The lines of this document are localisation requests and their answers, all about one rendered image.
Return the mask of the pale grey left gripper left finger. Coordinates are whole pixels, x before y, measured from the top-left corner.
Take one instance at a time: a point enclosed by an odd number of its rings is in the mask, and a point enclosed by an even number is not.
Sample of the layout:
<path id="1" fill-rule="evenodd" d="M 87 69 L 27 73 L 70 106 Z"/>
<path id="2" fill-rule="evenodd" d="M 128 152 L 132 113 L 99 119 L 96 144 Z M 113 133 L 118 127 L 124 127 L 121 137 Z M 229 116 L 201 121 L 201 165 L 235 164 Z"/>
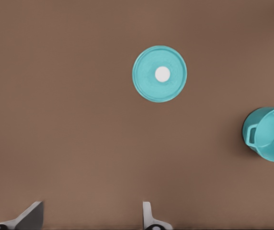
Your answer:
<path id="1" fill-rule="evenodd" d="M 41 230 L 44 223 L 44 202 L 36 201 L 17 218 L 0 222 L 0 230 Z"/>

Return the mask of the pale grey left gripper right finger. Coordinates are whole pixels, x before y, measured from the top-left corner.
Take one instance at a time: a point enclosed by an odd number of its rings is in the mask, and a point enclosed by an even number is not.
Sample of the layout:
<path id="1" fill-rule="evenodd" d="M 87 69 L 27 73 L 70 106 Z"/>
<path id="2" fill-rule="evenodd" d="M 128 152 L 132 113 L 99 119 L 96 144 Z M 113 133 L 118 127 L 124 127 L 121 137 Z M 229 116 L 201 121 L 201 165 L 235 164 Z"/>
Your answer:
<path id="1" fill-rule="evenodd" d="M 173 230 L 171 224 L 157 220 L 152 215 L 151 203 L 144 201 L 143 207 L 143 230 Z"/>

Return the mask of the teal pot lid white knob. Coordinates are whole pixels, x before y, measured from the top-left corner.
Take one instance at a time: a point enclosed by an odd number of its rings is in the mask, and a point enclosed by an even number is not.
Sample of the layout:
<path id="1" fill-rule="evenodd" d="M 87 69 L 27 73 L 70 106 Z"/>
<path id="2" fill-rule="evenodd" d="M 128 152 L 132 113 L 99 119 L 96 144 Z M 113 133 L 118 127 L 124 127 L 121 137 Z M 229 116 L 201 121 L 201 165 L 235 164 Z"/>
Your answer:
<path id="1" fill-rule="evenodd" d="M 132 80 L 143 98 L 163 103 L 180 94 L 187 74 L 186 63 L 178 51 L 168 46 L 152 46 L 136 58 Z"/>

